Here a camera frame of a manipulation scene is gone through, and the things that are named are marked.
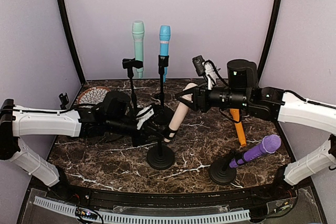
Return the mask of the beige microphone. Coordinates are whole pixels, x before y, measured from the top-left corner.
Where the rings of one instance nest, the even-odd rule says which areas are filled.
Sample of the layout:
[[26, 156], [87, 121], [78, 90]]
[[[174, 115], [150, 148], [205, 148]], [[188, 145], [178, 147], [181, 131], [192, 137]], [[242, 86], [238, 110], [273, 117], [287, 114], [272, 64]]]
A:
[[[193, 88], [197, 86], [197, 84], [195, 83], [189, 83], [183, 91]], [[188, 101], [192, 101], [192, 95], [191, 94], [185, 94], [182, 96], [183, 99], [188, 100]], [[179, 127], [181, 126], [184, 118], [186, 117], [187, 113], [189, 111], [189, 107], [187, 105], [185, 105], [184, 103], [180, 102], [178, 104], [178, 107], [169, 123], [169, 126], [167, 128], [168, 130], [168, 135], [166, 138], [164, 138], [164, 141], [169, 143], [172, 139], [174, 139], [175, 134], [177, 133], [177, 130], [179, 129]]]

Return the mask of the black stand of beige microphone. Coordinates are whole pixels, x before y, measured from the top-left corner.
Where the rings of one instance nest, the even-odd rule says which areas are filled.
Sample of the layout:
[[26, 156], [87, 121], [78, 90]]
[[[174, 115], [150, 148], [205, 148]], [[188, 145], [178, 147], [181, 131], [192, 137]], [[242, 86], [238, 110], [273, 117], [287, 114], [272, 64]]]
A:
[[154, 169], [168, 169], [175, 162], [175, 154], [171, 148], [163, 144], [163, 139], [157, 137], [156, 140], [157, 144], [147, 152], [146, 161]]

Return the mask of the orange microphone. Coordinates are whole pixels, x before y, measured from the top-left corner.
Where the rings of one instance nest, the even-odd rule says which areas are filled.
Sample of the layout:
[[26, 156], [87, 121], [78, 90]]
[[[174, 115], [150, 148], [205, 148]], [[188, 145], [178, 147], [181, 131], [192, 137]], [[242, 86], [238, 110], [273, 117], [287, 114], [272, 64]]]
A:
[[244, 132], [244, 128], [240, 119], [240, 111], [238, 109], [230, 109], [230, 113], [233, 117], [233, 120], [236, 121], [235, 128], [238, 136], [239, 143], [241, 147], [245, 147], [246, 143], [246, 136]]

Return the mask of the black stand of orange microphone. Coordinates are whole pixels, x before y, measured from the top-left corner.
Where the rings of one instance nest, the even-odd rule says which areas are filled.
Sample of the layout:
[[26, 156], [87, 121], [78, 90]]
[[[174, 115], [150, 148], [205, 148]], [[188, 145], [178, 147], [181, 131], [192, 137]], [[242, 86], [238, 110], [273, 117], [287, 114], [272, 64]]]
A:
[[67, 93], [61, 93], [59, 96], [59, 100], [61, 102], [60, 108], [62, 110], [65, 110], [67, 108], [67, 105], [69, 104], [69, 98]]

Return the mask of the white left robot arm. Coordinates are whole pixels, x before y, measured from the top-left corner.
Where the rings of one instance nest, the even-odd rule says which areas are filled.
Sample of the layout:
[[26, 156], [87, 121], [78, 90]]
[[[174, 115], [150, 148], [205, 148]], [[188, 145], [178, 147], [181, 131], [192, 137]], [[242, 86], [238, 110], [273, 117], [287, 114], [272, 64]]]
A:
[[10, 161], [38, 178], [63, 201], [74, 197], [62, 168], [35, 153], [22, 140], [24, 135], [63, 135], [97, 137], [105, 133], [129, 136], [134, 147], [148, 138], [162, 138], [154, 125], [154, 104], [141, 110], [131, 105], [131, 98], [121, 91], [109, 91], [102, 102], [82, 103], [63, 110], [38, 110], [15, 105], [7, 99], [1, 106], [1, 160]]

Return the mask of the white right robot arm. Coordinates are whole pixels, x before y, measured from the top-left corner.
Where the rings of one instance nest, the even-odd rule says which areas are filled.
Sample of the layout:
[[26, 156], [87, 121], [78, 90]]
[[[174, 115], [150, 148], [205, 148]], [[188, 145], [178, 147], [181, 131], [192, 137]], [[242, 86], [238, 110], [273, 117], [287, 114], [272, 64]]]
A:
[[297, 123], [331, 134], [318, 149], [280, 168], [279, 177], [268, 187], [271, 199], [280, 199], [288, 186], [335, 164], [335, 105], [305, 99], [291, 90], [259, 87], [257, 66], [245, 59], [229, 61], [227, 73], [228, 83], [224, 87], [199, 84], [175, 97], [194, 111], [240, 109], [265, 121]]

